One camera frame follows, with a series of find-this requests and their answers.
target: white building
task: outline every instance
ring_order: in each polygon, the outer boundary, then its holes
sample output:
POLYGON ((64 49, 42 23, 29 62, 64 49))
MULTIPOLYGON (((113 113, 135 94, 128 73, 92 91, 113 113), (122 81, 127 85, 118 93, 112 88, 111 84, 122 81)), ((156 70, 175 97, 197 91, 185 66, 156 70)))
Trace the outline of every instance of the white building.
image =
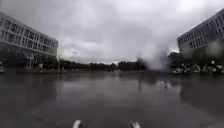
POLYGON ((56 57, 58 41, 0 12, 0 47, 4 46, 27 56, 56 57))
POLYGON ((184 57, 191 57, 195 51, 200 51, 196 53, 200 56, 207 56, 223 50, 224 9, 178 37, 177 42, 184 57))

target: overcast sky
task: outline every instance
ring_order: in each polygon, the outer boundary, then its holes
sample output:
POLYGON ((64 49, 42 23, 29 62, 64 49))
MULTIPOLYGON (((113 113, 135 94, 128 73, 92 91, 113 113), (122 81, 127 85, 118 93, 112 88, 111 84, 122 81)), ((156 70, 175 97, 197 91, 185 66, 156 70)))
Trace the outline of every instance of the overcast sky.
POLYGON ((0 10, 59 41, 79 62, 155 59, 224 0, 2 0, 0 10))

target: wet road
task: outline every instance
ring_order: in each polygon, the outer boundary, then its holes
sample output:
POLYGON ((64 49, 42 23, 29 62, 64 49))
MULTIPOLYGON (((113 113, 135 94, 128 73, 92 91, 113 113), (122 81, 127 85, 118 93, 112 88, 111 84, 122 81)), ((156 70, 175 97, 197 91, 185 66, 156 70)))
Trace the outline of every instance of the wet road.
POLYGON ((0 77, 0 128, 223 128, 224 80, 81 74, 0 77))

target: parked car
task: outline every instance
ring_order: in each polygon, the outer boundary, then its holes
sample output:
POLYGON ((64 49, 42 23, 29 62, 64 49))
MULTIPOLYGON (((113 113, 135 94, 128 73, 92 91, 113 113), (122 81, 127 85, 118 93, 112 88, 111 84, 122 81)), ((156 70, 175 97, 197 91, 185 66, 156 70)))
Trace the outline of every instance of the parked car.
POLYGON ((4 67, 1 66, 1 67, 0 67, 0 74, 3 74, 4 72, 5 72, 4 67))

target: building facade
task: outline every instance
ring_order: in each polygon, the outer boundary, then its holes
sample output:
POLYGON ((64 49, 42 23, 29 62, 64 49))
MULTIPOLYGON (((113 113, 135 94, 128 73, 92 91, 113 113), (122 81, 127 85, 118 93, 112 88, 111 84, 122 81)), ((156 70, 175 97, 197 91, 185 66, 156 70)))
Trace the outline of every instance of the building facade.
POLYGON ((214 43, 224 47, 224 9, 178 37, 177 42, 184 57, 191 57, 195 51, 200 51, 199 56, 207 56, 209 50, 215 50, 209 47, 214 43))
POLYGON ((0 48, 23 52, 27 57, 56 57, 58 41, 0 13, 0 48))

